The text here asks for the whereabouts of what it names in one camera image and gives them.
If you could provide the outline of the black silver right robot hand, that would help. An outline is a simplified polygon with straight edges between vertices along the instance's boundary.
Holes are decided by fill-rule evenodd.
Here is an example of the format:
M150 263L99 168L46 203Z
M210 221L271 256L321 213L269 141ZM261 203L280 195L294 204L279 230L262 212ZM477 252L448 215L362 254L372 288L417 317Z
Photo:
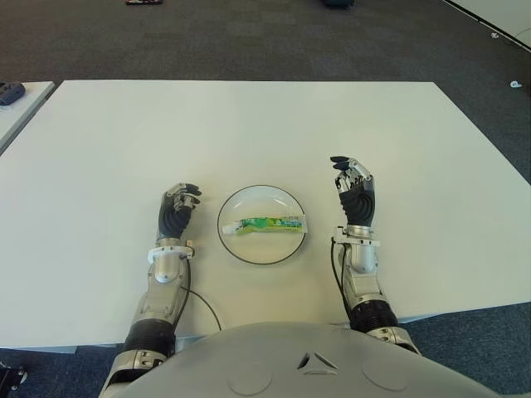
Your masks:
M348 224L370 227L376 209L374 176L354 158L333 156L330 161L339 171L334 184Z

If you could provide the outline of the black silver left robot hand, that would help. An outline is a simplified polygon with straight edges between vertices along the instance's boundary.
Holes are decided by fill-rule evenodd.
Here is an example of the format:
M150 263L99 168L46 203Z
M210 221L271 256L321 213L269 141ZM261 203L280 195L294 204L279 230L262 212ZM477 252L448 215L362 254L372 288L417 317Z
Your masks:
M180 239L188 227L192 211L200 203L199 187L180 182L162 196L158 213L158 238Z

